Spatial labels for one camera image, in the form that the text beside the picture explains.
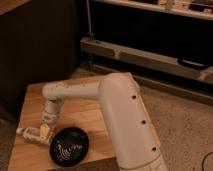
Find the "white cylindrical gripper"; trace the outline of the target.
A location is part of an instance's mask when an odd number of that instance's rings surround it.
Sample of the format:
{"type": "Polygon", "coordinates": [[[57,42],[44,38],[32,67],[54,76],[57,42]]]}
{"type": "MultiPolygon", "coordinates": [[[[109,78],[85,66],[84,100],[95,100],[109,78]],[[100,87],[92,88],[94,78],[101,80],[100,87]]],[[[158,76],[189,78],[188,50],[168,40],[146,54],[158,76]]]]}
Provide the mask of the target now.
{"type": "Polygon", "coordinates": [[[40,137],[47,138],[50,134],[50,127],[59,118],[60,109],[62,106],[61,100],[46,100],[42,112],[42,121],[46,124],[40,126],[40,137]]]}

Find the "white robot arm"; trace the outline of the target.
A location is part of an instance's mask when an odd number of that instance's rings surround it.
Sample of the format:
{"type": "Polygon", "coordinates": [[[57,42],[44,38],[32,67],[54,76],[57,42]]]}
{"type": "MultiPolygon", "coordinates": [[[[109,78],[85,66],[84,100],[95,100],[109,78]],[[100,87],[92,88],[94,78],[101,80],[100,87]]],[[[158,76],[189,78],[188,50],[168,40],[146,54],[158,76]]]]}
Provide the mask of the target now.
{"type": "Polygon", "coordinates": [[[46,84],[42,119],[54,125],[65,98],[97,99],[120,171],[168,171],[154,126],[131,75],[111,73],[100,81],[67,85],[46,84]]]}

